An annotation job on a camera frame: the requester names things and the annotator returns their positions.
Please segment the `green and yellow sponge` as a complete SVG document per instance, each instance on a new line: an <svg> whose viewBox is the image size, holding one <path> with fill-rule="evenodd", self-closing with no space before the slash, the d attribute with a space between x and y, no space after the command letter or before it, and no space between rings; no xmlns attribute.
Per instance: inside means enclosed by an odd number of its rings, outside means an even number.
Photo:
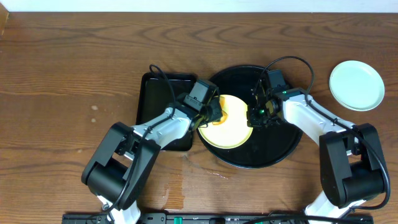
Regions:
<svg viewBox="0 0 398 224"><path fill-rule="evenodd" d="M213 125L221 125L228 118L227 112L224 110L226 104L226 98L224 96L219 96L215 99L215 120L212 122Z"/></svg>

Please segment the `yellow plate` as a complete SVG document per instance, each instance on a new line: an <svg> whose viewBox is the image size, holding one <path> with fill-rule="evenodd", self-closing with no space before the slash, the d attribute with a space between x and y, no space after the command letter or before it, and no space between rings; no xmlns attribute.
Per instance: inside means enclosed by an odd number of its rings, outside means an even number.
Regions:
<svg viewBox="0 0 398 224"><path fill-rule="evenodd" d="M233 95L221 95L220 105L223 117L220 121L199 128L201 137L211 146L220 149L232 149L245 143L252 134L248 126L248 106Z"/></svg>

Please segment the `pale green plate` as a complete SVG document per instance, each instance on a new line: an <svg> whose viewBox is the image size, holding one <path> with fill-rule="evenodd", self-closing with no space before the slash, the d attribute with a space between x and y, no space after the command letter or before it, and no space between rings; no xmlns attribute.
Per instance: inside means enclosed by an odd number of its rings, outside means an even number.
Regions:
<svg viewBox="0 0 398 224"><path fill-rule="evenodd" d="M331 72L329 87L334 99L350 110L369 111L381 104L385 86L380 74L370 65L348 60Z"/></svg>

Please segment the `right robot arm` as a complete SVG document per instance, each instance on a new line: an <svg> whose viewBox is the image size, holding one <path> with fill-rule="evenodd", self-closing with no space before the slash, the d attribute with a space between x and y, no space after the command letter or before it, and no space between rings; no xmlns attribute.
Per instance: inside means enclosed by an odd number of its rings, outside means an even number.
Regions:
<svg viewBox="0 0 398 224"><path fill-rule="evenodd" d="M320 150L321 194L304 214L309 223L342 221L355 210L378 210L391 196L391 181L377 130L355 125L320 106L301 88L288 85L256 93L248 106L254 127L289 124L300 129Z"/></svg>

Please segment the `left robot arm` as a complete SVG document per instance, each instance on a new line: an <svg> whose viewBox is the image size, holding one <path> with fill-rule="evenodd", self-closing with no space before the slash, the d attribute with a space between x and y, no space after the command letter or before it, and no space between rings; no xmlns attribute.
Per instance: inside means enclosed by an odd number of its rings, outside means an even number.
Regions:
<svg viewBox="0 0 398 224"><path fill-rule="evenodd" d="M87 223L137 223L141 194L159 152L197 127L222 117L220 97L198 101L187 95L140 125L113 124L83 170L81 181L108 208Z"/></svg>

